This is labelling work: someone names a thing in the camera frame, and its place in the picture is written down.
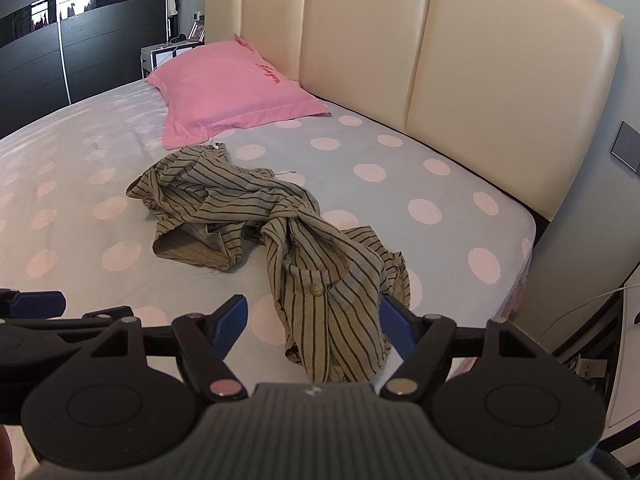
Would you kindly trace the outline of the brown striped shirt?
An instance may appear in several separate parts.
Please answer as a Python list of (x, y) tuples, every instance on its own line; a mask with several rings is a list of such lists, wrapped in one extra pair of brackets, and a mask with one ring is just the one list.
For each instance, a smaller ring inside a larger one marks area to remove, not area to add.
[(236, 166), (222, 143), (170, 153), (126, 194), (155, 217), (160, 258), (228, 271), (248, 244), (265, 247), (285, 355), (311, 382), (368, 382), (385, 364), (381, 300), (408, 306), (410, 276), (370, 226), (337, 228), (306, 188)]

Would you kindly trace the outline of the polka dot bed sheet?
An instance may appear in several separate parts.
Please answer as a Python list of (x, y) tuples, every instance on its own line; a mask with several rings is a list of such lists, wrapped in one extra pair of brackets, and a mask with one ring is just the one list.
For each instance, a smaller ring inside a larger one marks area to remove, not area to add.
[(343, 330), (368, 311), (337, 234), (401, 254), (410, 307), (481, 326), (523, 284), (532, 214), (456, 162), (329, 104), (319, 116), (163, 144), (166, 104), (144, 81), (42, 118), (1, 143), (1, 281), (53, 288), (78, 315), (126, 304), (146, 325), (241, 294), (229, 364), (247, 386), (309, 382), (271, 293), (264, 224), (286, 214), (285, 263)]

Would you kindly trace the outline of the pink pillow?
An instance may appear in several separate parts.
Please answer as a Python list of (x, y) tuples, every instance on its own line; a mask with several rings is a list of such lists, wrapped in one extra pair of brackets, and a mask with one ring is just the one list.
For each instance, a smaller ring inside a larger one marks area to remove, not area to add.
[(149, 74), (168, 112), (168, 150), (203, 143), (229, 129), (248, 129), (326, 115), (322, 101), (278, 72), (240, 37), (197, 47)]

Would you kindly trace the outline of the white bedside table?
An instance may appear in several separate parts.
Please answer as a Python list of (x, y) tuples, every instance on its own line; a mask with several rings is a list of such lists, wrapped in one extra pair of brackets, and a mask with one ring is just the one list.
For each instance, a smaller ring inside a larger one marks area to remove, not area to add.
[(156, 70), (178, 55), (201, 46), (201, 41), (184, 40), (178, 42), (166, 42), (166, 44), (153, 44), (140, 50), (140, 67), (142, 78), (146, 78)]

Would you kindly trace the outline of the black wardrobe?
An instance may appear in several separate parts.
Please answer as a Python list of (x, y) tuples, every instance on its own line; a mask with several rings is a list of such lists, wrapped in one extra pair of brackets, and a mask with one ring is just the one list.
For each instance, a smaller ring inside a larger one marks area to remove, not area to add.
[(1, 0), (1, 133), (138, 80), (170, 0)]

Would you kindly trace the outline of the cream padded headboard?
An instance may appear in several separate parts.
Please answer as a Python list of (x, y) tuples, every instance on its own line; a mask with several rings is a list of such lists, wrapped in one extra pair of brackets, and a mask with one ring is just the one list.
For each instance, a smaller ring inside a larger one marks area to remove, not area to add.
[(546, 219), (600, 122), (623, 20), (596, 0), (205, 0), (208, 41), (247, 40)]

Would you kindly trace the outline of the grey wall switch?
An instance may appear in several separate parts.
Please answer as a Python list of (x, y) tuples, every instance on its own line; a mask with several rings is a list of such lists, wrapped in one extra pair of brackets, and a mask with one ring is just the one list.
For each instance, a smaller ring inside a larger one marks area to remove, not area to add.
[(640, 174), (640, 132), (621, 122), (611, 154), (634, 174)]

